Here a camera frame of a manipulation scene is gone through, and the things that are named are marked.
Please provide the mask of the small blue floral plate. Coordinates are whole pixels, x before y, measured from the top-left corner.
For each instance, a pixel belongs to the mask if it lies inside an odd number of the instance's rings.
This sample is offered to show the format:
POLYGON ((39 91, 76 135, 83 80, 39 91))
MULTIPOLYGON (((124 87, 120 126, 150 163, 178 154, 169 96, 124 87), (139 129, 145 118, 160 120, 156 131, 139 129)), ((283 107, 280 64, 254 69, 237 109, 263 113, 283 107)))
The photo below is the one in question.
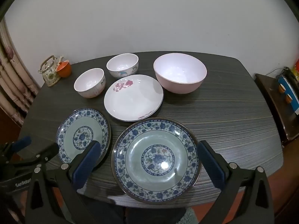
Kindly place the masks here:
POLYGON ((102 112, 91 108, 75 110, 57 130, 59 158, 63 163, 71 163, 89 143, 97 141, 100 143, 100 156, 96 164, 99 165, 108 152, 111 138, 110 123, 102 112))

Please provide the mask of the large blue floral plate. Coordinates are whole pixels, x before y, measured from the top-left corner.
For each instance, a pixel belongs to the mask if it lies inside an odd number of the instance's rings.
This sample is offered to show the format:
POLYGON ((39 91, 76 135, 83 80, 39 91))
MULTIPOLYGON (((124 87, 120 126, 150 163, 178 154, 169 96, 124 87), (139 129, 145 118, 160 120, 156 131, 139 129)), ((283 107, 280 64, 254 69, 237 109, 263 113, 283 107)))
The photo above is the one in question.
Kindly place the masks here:
POLYGON ((175 120, 139 121, 123 131, 113 147, 113 176, 137 201, 175 200, 191 189, 200 175, 197 144, 192 132, 175 120))

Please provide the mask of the white bowl rabbit print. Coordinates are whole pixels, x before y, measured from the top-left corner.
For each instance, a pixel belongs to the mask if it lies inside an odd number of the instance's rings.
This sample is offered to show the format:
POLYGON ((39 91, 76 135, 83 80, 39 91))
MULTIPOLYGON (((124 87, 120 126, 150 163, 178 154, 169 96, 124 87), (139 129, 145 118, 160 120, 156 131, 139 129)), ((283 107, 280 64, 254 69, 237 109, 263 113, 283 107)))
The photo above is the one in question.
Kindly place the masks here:
POLYGON ((104 70, 92 68, 82 73, 74 82, 75 91, 84 98, 94 98, 102 93, 106 79, 104 70))

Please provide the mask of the white plate pink flowers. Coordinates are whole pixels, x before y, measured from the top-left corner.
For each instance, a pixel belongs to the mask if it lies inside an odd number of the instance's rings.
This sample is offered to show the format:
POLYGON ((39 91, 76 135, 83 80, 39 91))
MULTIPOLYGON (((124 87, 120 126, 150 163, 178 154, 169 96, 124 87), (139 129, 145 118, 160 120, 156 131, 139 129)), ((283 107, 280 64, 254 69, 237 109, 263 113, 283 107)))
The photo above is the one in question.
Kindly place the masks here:
POLYGON ((154 114, 163 98, 163 88, 156 79, 135 74, 112 83, 105 93, 104 107, 113 118, 133 122, 154 114))

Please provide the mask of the white bowl dog print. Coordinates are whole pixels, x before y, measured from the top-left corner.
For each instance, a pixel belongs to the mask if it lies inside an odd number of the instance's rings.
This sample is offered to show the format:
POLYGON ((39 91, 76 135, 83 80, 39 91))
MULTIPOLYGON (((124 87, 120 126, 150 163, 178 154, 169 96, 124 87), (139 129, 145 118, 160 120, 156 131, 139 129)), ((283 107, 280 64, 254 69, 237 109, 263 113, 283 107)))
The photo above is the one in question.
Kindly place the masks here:
POLYGON ((138 67, 139 57, 131 53, 114 56, 107 62, 107 70, 117 79, 136 74, 138 67))

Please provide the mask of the large pink bowl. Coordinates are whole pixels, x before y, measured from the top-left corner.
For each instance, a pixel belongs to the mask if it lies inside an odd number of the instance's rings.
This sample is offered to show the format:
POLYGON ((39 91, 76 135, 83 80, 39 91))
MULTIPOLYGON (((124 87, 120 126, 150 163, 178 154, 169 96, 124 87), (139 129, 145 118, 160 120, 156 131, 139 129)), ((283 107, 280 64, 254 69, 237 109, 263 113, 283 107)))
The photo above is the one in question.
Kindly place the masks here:
POLYGON ((183 53, 164 54, 154 61, 153 68, 161 86, 175 94, 192 93, 207 76, 199 59, 183 53))

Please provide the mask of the beige patterned curtain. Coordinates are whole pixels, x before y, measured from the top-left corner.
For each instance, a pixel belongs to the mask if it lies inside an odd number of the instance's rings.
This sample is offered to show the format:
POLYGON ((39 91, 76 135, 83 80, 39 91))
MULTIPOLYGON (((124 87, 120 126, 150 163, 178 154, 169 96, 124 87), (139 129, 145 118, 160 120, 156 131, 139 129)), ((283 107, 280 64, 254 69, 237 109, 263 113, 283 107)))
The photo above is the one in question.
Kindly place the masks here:
POLYGON ((39 89, 22 64, 3 19, 1 21, 1 109, 17 125, 22 126, 39 89))

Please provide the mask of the floral ceramic teapot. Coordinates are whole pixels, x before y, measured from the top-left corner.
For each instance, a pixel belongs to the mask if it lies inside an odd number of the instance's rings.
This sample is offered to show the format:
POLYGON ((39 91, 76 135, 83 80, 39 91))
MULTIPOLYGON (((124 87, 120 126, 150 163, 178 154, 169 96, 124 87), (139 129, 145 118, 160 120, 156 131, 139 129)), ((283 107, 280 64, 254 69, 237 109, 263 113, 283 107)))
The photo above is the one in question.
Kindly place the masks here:
POLYGON ((54 55, 51 55, 41 64, 38 73, 42 75, 43 80, 48 87, 54 86, 61 79, 56 72, 56 69, 59 65, 59 62, 62 62, 63 58, 63 56, 57 58, 54 55))

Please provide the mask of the dark side cabinet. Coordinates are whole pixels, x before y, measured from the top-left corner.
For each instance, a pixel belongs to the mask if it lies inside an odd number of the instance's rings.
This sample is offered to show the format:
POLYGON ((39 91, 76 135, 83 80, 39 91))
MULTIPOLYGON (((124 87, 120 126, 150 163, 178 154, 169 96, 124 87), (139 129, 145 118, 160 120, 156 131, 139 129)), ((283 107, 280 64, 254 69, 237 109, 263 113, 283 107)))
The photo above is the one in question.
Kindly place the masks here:
POLYGON ((298 138, 298 115, 287 103, 286 94, 279 92, 278 79, 256 74, 254 81, 270 108, 281 143, 285 147, 298 138))

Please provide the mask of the orange teacup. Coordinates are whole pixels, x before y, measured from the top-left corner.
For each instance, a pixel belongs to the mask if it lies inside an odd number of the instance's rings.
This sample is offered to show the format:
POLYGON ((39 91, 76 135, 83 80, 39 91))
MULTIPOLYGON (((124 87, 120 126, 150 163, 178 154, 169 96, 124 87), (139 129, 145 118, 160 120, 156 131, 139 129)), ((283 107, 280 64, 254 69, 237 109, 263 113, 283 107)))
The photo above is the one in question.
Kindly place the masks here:
POLYGON ((55 71, 62 78, 69 77, 72 72, 69 60, 59 62, 55 71))

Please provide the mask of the blue white box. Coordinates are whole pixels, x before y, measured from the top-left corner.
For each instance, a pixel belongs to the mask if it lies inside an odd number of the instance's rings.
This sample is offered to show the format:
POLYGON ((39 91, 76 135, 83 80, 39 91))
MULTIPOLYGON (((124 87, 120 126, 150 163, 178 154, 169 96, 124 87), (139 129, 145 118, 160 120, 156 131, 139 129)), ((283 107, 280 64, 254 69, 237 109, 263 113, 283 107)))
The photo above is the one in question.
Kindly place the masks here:
POLYGON ((291 84, 284 76, 279 77, 278 83, 279 92, 286 95, 286 102, 291 105, 295 114, 298 115, 298 97, 291 87, 291 84))

